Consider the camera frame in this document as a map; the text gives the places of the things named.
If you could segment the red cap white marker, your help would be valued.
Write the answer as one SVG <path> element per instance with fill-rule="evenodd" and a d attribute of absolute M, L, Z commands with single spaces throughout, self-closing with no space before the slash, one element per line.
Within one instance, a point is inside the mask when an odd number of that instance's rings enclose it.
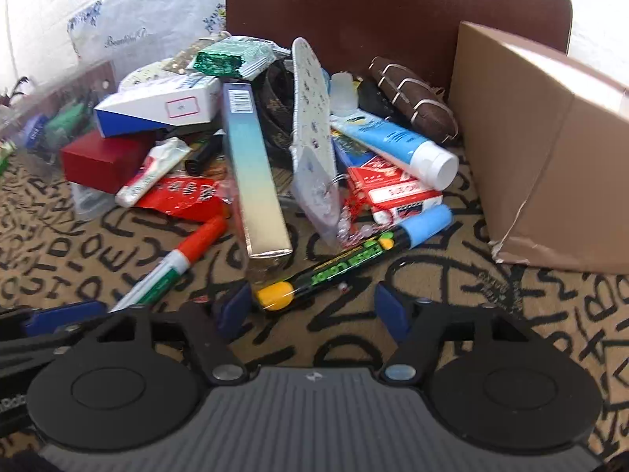
<path fill-rule="evenodd" d="M 131 307 L 150 307 L 177 284 L 206 251 L 227 230 L 226 218 L 213 216 L 195 232 L 170 251 L 161 262 L 111 309 L 111 312 Z"/>

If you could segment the black marker blue cap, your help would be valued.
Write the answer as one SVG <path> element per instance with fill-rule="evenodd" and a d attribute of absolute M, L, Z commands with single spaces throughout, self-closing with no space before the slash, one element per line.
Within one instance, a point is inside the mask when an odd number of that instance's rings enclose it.
<path fill-rule="evenodd" d="M 263 310 L 285 311 L 301 299 L 337 286 L 346 278 L 399 251 L 418 247 L 449 227 L 452 218 L 450 208 L 445 205 L 409 216 L 398 225 L 362 241 L 334 258 L 260 289 L 256 293 L 257 302 Z"/>

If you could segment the long teal gradient box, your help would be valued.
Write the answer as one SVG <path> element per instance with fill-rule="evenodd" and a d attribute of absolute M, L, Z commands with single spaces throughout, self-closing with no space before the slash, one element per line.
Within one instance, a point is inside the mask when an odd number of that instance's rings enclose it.
<path fill-rule="evenodd" d="M 292 254 L 292 244 L 250 84 L 225 83 L 222 105 L 232 207 L 245 260 L 280 263 Z"/>

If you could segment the letter print table cloth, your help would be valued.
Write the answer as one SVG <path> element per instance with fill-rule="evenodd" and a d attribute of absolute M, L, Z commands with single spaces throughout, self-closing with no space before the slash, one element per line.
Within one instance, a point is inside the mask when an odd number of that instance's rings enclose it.
<path fill-rule="evenodd" d="M 234 353 L 252 368 L 378 367 L 395 348 L 373 310 L 378 284 L 401 296 L 496 305 L 529 321 L 590 371 L 605 401 L 590 448 L 603 459 L 625 452 L 627 277 L 494 262 L 467 165 L 445 200 L 454 220 L 444 232 L 293 311 L 251 315 L 231 344 Z M 64 179 L 39 178 L 12 160 L 1 178 L 1 304 L 49 308 L 84 299 L 114 304 L 192 229 L 159 213 L 117 207 L 81 221 Z"/>

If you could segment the red foil packet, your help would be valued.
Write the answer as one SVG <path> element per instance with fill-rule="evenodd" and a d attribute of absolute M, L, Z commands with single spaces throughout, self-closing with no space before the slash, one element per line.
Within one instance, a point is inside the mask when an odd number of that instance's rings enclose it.
<path fill-rule="evenodd" d="M 205 223 L 215 216 L 229 216 L 223 181 L 207 177 L 166 176 L 158 181 L 136 204 L 141 209 L 157 211 L 195 223 Z"/>

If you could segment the clear plastic cup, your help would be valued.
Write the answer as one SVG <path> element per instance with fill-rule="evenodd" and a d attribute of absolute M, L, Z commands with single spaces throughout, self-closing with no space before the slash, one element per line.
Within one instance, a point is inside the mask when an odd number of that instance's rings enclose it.
<path fill-rule="evenodd" d="M 116 207 L 115 197 L 112 194 L 75 182 L 70 182 L 69 186 L 72 191 L 75 215 L 80 221 L 90 222 L 101 218 Z"/>

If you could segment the red white card box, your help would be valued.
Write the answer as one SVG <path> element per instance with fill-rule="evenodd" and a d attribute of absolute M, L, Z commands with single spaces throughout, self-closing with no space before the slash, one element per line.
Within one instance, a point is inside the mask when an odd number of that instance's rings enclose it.
<path fill-rule="evenodd" d="M 339 170 L 348 175 L 352 191 L 369 208 L 376 224 L 392 223 L 442 203 L 442 193 L 371 149 L 335 130 L 331 138 Z"/>

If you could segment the black small marker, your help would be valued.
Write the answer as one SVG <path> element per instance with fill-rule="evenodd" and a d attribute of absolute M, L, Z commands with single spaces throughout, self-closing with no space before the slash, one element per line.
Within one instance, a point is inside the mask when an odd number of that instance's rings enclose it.
<path fill-rule="evenodd" d="M 200 176 L 211 161 L 223 152 L 225 132 L 222 129 L 204 136 L 198 146 L 184 160 L 184 168 L 191 176 Z"/>

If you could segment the blue white tube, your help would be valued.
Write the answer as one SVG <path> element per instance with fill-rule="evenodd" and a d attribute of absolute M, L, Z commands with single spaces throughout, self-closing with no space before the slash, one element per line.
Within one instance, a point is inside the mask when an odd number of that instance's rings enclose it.
<path fill-rule="evenodd" d="M 458 158 L 429 138 L 368 112 L 332 115 L 331 126 L 420 179 L 430 188 L 445 190 L 458 172 Z"/>

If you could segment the white dotted plastic package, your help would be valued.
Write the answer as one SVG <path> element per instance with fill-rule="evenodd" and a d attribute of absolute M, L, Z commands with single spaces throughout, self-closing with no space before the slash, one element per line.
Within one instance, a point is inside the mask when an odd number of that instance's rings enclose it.
<path fill-rule="evenodd" d="M 320 238 L 338 248 L 340 195 L 324 69 L 306 39 L 292 43 L 294 105 L 291 192 Z"/>

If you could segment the small white red tube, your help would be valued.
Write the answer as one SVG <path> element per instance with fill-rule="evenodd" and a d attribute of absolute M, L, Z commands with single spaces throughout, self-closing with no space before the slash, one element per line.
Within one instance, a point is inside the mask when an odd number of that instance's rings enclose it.
<path fill-rule="evenodd" d="M 115 202 L 123 208 L 131 208 L 148 191 L 191 152 L 191 147 L 173 136 L 157 144 L 148 152 L 144 162 L 130 181 L 115 195 Z"/>

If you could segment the clear plastic storage bin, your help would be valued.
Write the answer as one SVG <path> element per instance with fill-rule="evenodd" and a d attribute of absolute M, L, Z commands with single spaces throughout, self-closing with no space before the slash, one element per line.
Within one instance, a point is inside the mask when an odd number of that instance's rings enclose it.
<path fill-rule="evenodd" d="M 61 174 L 61 149 L 96 127 L 95 107 L 116 92 L 113 64 L 104 61 L 36 87 L 1 116 L 1 144 L 26 171 L 49 180 Z"/>

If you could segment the brown striped pouch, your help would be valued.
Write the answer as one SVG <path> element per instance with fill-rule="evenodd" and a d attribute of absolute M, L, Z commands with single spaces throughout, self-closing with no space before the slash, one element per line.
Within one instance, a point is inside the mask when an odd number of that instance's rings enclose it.
<path fill-rule="evenodd" d="M 449 144 L 458 137 L 458 123 L 443 101 L 443 90 L 433 88 L 406 66 L 373 57 L 369 72 L 376 86 L 417 132 L 437 144 Z"/>

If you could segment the white blue box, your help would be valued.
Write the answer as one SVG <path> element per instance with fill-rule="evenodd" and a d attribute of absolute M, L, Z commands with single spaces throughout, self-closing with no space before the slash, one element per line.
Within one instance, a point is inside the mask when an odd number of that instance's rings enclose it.
<path fill-rule="evenodd" d="M 221 80 L 200 72 L 135 84 L 96 105 L 97 128 L 102 138 L 113 138 L 210 123 L 219 112 L 221 93 Z"/>

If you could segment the brown cardboard box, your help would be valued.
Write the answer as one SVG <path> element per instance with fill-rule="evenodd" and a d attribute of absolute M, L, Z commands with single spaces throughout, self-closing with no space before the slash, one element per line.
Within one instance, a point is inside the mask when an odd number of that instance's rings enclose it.
<path fill-rule="evenodd" d="M 566 54 L 462 22 L 449 106 L 493 258 L 628 269 L 628 91 Z"/>

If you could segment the black monogram belt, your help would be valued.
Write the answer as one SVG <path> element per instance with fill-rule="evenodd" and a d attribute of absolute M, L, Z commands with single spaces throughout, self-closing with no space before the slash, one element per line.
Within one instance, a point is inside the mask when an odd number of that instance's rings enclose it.
<path fill-rule="evenodd" d="M 294 73 L 287 61 L 273 62 L 252 82 L 258 120 L 271 161 L 292 168 Z"/>

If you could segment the green foil packet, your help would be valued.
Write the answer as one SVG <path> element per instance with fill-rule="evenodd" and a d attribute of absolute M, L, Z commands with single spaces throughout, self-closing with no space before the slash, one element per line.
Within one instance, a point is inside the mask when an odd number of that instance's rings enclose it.
<path fill-rule="evenodd" d="M 253 81 L 274 62 L 291 57 L 291 50 L 269 39 L 228 36 L 198 51 L 190 68 L 206 76 Z"/>

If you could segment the white floral plastic bag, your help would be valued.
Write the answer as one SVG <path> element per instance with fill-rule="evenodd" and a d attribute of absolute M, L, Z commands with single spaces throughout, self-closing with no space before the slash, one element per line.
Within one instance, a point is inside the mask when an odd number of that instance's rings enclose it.
<path fill-rule="evenodd" d="M 119 77 L 225 28 L 226 0 L 95 0 L 67 23 L 79 61 L 109 61 Z"/>

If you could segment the dark brown chair back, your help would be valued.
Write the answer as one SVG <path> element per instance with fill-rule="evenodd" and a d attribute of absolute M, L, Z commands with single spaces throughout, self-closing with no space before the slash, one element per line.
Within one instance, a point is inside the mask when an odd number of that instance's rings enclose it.
<path fill-rule="evenodd" d="M 329 72 L 365 74 L 388 57 L 435 87 L 452 75 L 458 25 L 484 24 L 568 48 L 570 0 L 226 0 L 227 29 L 285 46 L 307 39 Z"/>

